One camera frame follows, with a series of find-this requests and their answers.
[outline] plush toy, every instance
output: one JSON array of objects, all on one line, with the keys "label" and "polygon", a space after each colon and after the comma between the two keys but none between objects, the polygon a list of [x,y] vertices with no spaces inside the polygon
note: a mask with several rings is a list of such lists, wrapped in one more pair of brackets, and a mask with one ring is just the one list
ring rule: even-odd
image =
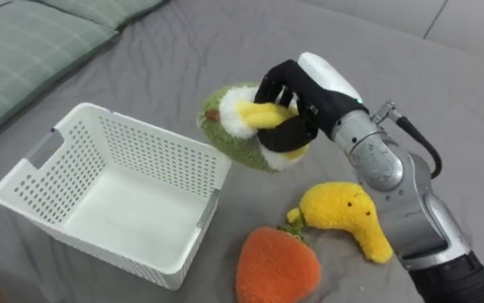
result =
[{"label": "plush toy", "polygon": [[255,104],[257,87],[242,85],[212,94],[199,113],[199,126],[212,145],[233,161],[276,173],[297,163],[308,145],[287,152],[270,151],[257,138],[258,130],[273,129],[297,115],[293,107]]},{"label": "plush toy", "polygon": [[287,214],[287,221],[303,221],[310,227],[349,231],[364,255],[376,263],[385,263],[393,254],[380,228],[371,198],[356,183],[322,183],[309,189],[300,207]]},{"label": "plush toy", "polygon": [[238,303],[294,303],[316,289],[320,264],[300,232],[261,227],[249,235],[237,265]]}]

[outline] gray bed sheet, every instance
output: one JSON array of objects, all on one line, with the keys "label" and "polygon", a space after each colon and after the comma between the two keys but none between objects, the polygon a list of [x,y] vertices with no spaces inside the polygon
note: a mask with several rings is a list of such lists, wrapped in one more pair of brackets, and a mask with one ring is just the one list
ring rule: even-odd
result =
[{"label": "gray bed sheet", "polygon": [[[81,102],[205,141],[195,113],[210,93],[259,81],[270,67],[303,51],[327,58],[370,109],[395,100],[439,149],[444,172],[434,187],[484,262],[484,62],[293,0],[176,0],[131,25],[118,45],[0,131],[0,179]],[[428,157],[399,130],[388,129]],[[49,302],[233,302],[235,267],[247,234],[281,222],[305,190],[329,180],[354,180],[354,175],[325,136],[299,165],[280,175],[234,165],[177,292],[60,244],[2,207],[0,275],[31,285]],[[309,242],[323,271],[319,289],[306,302],[421,302],[395,259],[368,263],[351,237],[339,231],[311,231]],[[13,287],[0,286],[6,292]]]}]

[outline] yellow plush duck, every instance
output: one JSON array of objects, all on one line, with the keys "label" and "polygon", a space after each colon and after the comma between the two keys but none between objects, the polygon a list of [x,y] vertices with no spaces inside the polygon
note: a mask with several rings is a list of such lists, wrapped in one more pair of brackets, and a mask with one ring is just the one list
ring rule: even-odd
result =
[{"label": "yellow plush duck", "polygon": [[199,112],[199,126],[211,143],[232,160],[271,173],[281,172],[296,164],[309,145],[275,152],[260,144],[258,130],[273,129],[298,112],[294,107],[274,103],[255,104],[257,89],[241,85],[213,93]]},{"label": "yellow plush duck", "polygon": [[386,263],[393,251],[380,228],[372,199],[356,183],[321,183],[309,189],[300,207],[289,211],[290,224],[304,221],[319,229],[349,231],[364,255],[375,263]]}]

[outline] white laundry basket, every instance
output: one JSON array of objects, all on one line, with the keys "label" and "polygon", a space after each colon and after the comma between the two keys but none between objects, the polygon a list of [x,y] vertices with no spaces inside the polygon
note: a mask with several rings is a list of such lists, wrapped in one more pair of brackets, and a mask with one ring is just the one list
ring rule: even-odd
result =
[{"label": "white laundry basket", "polygon": [[230,165],[211,146],[79,104],[0,181],[0,204],[61,242],[175,290]]}]

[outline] green pillow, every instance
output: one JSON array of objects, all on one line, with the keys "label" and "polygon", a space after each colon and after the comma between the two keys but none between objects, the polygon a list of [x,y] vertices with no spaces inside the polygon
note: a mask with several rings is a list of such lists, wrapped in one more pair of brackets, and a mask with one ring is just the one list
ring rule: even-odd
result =
[{"label": "green pillow", "polygon": [[151,11],[164,0],[34,0],[64,12],[118,29],[134,17]]},{"label": "green pillow", "polygon": [[116,36],[45,5],[0,7],[0,125]]}]

